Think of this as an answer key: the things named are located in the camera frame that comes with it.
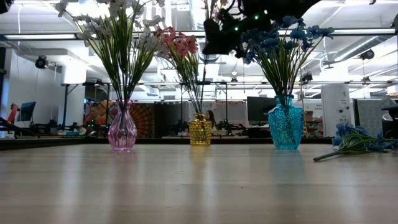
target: table surface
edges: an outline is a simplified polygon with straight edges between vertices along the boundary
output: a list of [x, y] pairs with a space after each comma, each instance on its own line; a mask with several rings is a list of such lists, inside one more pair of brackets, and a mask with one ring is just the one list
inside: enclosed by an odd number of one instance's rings
[[398, 155], [329, 145], [107, 144], [0, 152], [0, 223], [398, 223]]

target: blue glass vase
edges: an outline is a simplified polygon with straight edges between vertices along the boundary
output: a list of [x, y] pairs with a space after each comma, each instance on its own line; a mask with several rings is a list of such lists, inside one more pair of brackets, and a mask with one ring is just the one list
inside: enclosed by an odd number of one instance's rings
[[293, 95], [275, 96], [277, 106], [268, 112], [272, 140], [278, 149], [296, 150], [303, 135], [303, 109], [292, 106], [293, 97]]

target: colorful tapestry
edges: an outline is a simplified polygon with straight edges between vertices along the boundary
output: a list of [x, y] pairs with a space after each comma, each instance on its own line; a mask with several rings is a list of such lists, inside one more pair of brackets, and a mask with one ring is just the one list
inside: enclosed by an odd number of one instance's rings
[[[108, 102], [108, 123], [112, 123], [118, 113], [118, 106], [115, 102]], [[153, 138], [154, 136], [154, 105], [146, 103], [133, 103], [130, 107], [130, 115], [136, 124], [138, 138]], [[84, 125], [91, 121], [95, 124], [105, 125], [106, 121], [106, 100], [101, 103], [87, 103]]]

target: box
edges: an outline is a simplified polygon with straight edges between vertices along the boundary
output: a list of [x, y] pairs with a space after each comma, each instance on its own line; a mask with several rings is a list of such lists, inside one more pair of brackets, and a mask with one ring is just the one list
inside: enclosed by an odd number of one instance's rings
[[306, 122], [312, 121], [312, 119], [313, 119], [312, 114], [313, 114], [313, 111], [305, 111], [304, 112]]

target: ceiling light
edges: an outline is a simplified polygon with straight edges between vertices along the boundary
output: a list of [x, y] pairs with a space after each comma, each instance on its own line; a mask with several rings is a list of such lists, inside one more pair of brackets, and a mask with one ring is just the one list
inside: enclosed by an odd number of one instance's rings
[[7, 40], [76, 40], [75, 34], [4, 35]]
[[[281, 37], [285, 35], [290, 35], [291, 30], [278, 30], [278, 33]], [[335, 29], [333, 35], [394, 35], [395, 30], [391, 28], [382, 28], [382, 29]], [[188, 31], [182, 32], [187, 36], [194, 35], [195, 37], [205, 37], [205, 31]]]

